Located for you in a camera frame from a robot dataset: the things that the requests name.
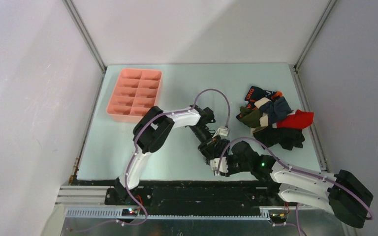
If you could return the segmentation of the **navy striped boxer underwear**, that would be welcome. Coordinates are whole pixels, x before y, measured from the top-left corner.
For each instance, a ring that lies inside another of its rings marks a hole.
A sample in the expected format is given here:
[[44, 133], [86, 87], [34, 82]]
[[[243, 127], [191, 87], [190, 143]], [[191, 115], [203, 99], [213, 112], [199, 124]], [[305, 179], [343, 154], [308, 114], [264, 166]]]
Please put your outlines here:
[[226, 157], [229, 152], [229, 147], [226, 148], [226, 146], [229, 143], [230, 143], [230, 140], [228, 139], [218, 140], [213, 148], [214, 158], [220, 158], [222, 154], [224, 157]]

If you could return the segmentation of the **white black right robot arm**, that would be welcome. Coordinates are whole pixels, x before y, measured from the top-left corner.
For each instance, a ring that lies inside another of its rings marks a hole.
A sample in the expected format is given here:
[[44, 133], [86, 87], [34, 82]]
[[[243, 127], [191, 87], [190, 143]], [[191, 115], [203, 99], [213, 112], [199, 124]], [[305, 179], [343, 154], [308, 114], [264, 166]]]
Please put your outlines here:
[[361, 229], [373, 219], [370, 205], [373, 194], [351, 172], [318, 172], [288, 164], [272, 152], [258, 154], [249, 143], [227, 145], [213, 161], [216, 175], [230, 176], [249, 172], [269, 184], [267, 201], [298, 203], [322, 209], [341, 222]]

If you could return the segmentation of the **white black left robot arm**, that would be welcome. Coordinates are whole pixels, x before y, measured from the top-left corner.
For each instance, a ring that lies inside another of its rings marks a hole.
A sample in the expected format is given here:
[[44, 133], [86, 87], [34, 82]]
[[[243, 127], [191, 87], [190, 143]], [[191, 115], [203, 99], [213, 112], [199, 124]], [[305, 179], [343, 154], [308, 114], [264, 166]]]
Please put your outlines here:
[[215, 121], [214, 113], [208, 107], [201, 109], [192, 105], [183, 110], [173, 111], [165, 111], [158, 106], [150, 108], [133, 129], [133, 156], [126, 170], [114, 181], [117, 199], [124, 205], [130, 205], [135, 201], [134, 188], [138, 186], [150, 156], [164, 145], [175, 128], [191, 129], [200, 141], [197, 149], [203, 155], [206, 164], [218, 158], [226, 145], [229, 128], [225, 125], [211, 131], [207, 125]]

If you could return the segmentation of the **olive green underwear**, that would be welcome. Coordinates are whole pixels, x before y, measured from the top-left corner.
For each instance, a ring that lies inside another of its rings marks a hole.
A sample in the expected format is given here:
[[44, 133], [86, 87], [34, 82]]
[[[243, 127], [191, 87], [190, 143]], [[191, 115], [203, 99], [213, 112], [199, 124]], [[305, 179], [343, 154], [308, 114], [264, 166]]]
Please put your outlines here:
[[238, 121], [250, 128], [260, 127], [260, 118], [263, 116], [263, 113], [258, 110], [252, 110], [247, 107], [240, 107], [240, 113], [236, 116]]

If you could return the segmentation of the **pink compartment tray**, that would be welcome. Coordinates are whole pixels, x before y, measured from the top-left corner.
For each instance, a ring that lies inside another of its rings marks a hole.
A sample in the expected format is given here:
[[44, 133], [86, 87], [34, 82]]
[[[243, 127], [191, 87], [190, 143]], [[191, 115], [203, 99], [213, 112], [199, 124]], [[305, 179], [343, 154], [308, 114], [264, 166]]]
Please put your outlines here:
[[106, 112], [116, 122], [138, 123], [158, 103], [163, 73], [155, 69], [124, 68]]

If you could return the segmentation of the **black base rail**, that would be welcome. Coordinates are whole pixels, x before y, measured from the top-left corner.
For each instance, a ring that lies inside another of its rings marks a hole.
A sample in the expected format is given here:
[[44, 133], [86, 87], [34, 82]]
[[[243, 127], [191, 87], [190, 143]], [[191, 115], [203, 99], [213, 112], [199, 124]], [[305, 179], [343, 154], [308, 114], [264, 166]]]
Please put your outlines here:
[[105, 205], [143, 205], [149, 215], [261, 216], [263, 207], [293, 207], [277, 194], [279, 184], [247, 181], [142, 180], [127, 193], [118, 180], [107, 189]]

